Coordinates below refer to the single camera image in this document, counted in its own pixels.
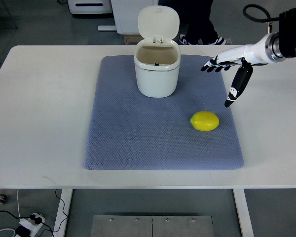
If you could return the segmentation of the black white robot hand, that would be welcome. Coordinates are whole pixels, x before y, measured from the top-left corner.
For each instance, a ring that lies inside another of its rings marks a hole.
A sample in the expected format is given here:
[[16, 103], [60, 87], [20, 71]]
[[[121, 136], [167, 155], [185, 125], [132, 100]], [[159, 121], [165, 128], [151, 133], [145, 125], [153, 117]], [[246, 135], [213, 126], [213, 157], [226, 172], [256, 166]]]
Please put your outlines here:
[[273, 36], [276, 36], [276, 34], [267, 34], [255, 44], [247, 44], [223, 51], [201, 68], [201, 71], [219, 72], [221, 70], [227, 71], [233, 66], [240, 66], [224, 103], [225, 107], [229, 107], [244, 92], [253, 73], [253, 66], [276, 62], [275, 55], [272, 52]]

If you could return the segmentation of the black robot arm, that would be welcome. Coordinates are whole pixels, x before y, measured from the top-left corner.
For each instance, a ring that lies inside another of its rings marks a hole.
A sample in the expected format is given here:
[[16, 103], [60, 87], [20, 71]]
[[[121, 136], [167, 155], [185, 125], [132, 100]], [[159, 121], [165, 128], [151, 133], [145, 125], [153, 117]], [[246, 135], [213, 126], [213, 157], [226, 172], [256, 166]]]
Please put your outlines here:
[[[265, 13], [265, 19], [258, 19], [249, 15], [246, 10], [250, 7], [257, 8]], [[272, 18], [268, 11], [257, 4], [249, 4], [243, 8], [243, 15], [260, 23], [268, 23], [268, 33], [271, 33], [272, 22], [279, 21], [279, 31], [274, 33], [266, 41], [266, 49], [276, 58], [295, 58], [296, 57], [296, 7], [280, 13], [279, 17]]]

